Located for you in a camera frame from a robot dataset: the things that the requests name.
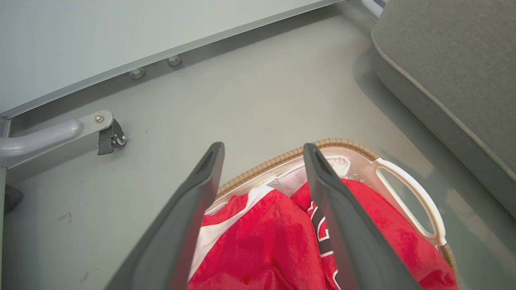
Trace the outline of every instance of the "laundry basket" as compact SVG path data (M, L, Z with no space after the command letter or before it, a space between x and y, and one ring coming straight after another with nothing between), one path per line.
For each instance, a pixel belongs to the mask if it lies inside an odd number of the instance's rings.
M412 176L356 142L334 138L320 140L314 144L340 178L362 182L384 197L422 237L439 250L458 279L457 264L452 248L445 239L442 217L428 193ZM392 173L414 193L429 217L433 233L429 233L421 226L387 182L380 169ZM303 148L297 148L266 161L220 186L217 199L205 213L210 215L217 212L228 203L232 196L245 194L255 187L268 185L276 188L282 186L281 191L291 195L306 181Z

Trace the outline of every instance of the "metal bar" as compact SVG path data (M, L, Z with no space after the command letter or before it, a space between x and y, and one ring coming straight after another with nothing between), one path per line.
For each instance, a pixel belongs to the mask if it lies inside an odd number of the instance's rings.
M99 132L111 128L114 118L110 111L100 110L80 118L78 121L83 124L84 129L76 138L44 149L42 152L31 155L30 158L8 167L7 178L9 183L21 182L97 149Z
M21 137L0 138L0 166L9 170L74 140L111 126L113 114L101 110Z
M11 121L0 118L0 138L9 136ZM3 252L4 241L4 202L5 202L5 183L7 179L7 168L0 167L0 260ZM0 265L0 281L2 280L2 265Z

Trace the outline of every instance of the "white panel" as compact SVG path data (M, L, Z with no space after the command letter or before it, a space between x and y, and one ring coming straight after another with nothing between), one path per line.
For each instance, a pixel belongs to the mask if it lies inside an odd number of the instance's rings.
M2 0L0 115L338 1Z

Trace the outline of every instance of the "adjustable foot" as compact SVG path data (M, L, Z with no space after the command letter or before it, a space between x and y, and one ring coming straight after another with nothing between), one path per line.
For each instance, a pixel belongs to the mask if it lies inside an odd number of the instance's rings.
M171 67L177 66L178 64L181 63L181 61L183 61L183 60L181 59L181 57L179 57L179 55L174 55L174 56L167 58L168 65Z
M133 79L141 78L145 74L145 70L138 68L129 72L129 76Z

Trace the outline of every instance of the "floor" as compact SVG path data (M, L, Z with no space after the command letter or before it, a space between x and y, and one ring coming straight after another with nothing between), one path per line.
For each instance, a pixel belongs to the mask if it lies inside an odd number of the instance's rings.
M372 71L374 21L341 3L115 77L14 121L31 128L111 110L128 136L13 184L4 289L102 289L214 141L224 183L305 142L362 143L415 177L441 212L462 289L516 282L516 222ZM423 216L411 195L396 190Z

